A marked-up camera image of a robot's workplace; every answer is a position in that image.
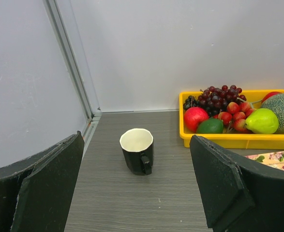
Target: bunch of grapes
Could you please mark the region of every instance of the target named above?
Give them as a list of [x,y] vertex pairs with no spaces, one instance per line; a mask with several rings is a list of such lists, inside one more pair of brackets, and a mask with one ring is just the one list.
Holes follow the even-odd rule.
[[190,95],[186,100],[183,105],[184,110],[188,110],[191,107],[197,107],[196,100],[194,96]]
[[203,108],[209,116],[217,115],[220,111],[226,111],[230,102],[240,104],[238,98],[246,101],[244,95],[239,95],[242,92],[242,89],[237,88],[235,85],[232,85],[230,89],[226,85],[222,86],[222,88],[211,86],[202,92],[203,93],[196,101],[196,105]]

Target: mug rim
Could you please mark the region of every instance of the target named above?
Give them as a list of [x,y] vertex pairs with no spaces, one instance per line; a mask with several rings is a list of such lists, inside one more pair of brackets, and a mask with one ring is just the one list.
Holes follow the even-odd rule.
[[[126,135],[127,133],[129,133],[129,132],[131,132],[131,131],[146,131],[146,132],[148,132],[149,135],[151,136],[151,143],[150,143],[145,149],[142,149],[142,150],[140,150],[140,151],[129,151],[129,150],[125,149],[125,148],[122,146],[121,140],[122,140],[122,138],[124,137],[124,135]],[[128,151],[128,152],[141,152],[141,151],[144,151],[144,150],[146,150],[147,148],[149,148],[150,145],[152,145],[152,143],[153,143],[153,136],[152,136],[151,132],[150,132],[149,130],[147,130],[147,129],[144,129],[144,128],[133,128],[133,129],[127,130],[124,134],[122,134],[122,136],[121,136],[120,139],[119,139],[119,143],[120,143],[121,148],[122,148],[123,150],[125,150],[125,151]]]

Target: wood grain surface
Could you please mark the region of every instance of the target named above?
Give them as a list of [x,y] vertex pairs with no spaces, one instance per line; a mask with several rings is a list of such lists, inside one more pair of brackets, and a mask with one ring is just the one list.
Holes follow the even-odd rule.
[[[65,232],[210,232],[178,112],[103,114],[82,161]],[[127,168],[120,136],[154,137],[149,176]],[[242,155],[266,150],[234,150]]]

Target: mug handle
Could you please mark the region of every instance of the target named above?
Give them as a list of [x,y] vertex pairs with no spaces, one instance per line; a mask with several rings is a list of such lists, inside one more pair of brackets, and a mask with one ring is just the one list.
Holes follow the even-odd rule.
[[144,152],[141,152],[140,159],[142,161],[143,170],[146,175],[151,174],[151,165],[148,157],[145,155]]

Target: yellow plastic bin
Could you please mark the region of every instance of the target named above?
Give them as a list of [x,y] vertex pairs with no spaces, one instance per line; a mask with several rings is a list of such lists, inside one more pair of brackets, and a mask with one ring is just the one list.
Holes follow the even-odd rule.
[[[284,89],[264,89],[264,90],[243,90],[247,101],[254,102],[263,99],[268,93],[278,91],[284,93]],[[185,147],[189,147],[191,137],[194,135],[184,125],[183,104],[189,95],[197,98],[201,91],[183,92],[179,94],[179,135],[184,140]],[[255,108],[260,108],[261,103],[254,104]],[[203,136],[225,148],[243,149],[282,149],[284,150],[284,134],[197,134]]]

